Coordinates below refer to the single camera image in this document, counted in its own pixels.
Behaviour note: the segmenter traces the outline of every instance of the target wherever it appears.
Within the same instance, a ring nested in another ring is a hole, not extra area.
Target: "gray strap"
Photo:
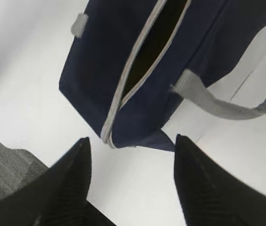
[[[266,99],[255,108],[247,108],[219,100],[206,89],[199,76],[189,69],[184,70],[174,86],[174,91],[204,111],[224,119],[248,120],[266,114]]]
[[[30,152],[11,150],[0,143],[0,199],[33,181],[46,169]]]
[[[87,14],[82,14],[80,13],[79,15],[77,15],[76,21],[73,23],[72,27],[71,27],[71,33],[77,37],[77,38],[81,38],[83,35],[83,32],[85,30],[85,26],[87,24],[88,21],[88,15]]]

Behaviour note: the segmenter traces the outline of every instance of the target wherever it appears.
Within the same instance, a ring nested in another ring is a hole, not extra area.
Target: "bag handle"
[[[266,99],[254,108],[219,100],[206,89],[200,77],[189,69],[184,70],[173,89],[181,97],[192,101],[204,111],[220,118],[248,120],[266,114]]]

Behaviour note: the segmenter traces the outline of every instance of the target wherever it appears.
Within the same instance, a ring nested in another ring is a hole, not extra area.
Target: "navy blue bag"
[[[174,151],[161,127],[183,98],[226,119],[266,113],[266,100],[248,109],[206,90],[264,26],[266,0],[90,0],[59,88],[110,146]]]

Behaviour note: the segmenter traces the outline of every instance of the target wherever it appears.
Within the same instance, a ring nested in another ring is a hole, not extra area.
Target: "bag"
[[[226,119],[266,113],[216,99],[226,76],[266,26],[266,0],[90,0],[59,89],[111,147],[174,151],[162,132],[183,98]]]

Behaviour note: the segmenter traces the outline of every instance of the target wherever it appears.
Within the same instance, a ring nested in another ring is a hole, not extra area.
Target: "fabric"
[[[0,226],[113,226],[86,201],[90,181],[90,142],[85,138],[39,178],[0,201]]]
[[[266,226],[266,196],[178,135],[174,179],[187,226]]]
[[[88,15],[80,13],[77,16],[77,19],[76,19],[75,23],[71,27],[71,33],[75,37],[81,38],[82,34],[84,32],[84,28],[85,28],[85,26],[87,24],[87,21],[88,21]]]
[[[200,77],[188,69],[184,70],[174,91],[208,113],[224,119],[247,120],[266,114],[266,99],[254,108],[246,108],[219,100],[205,88]]]
[[[170,5],[176,13],[168,12]],[[171,86],[185,69],[205,87],[226,76],[266,26],[266,1],[256,0],[90,0],[84,13],[88,22],[74,39],[59,88],[96,134],[117,148],[174,151],[160,130],[182,101]],[[174,32],[165,43],[155,34],[170,26]],[[165,47],[158,54],[149,43]]]

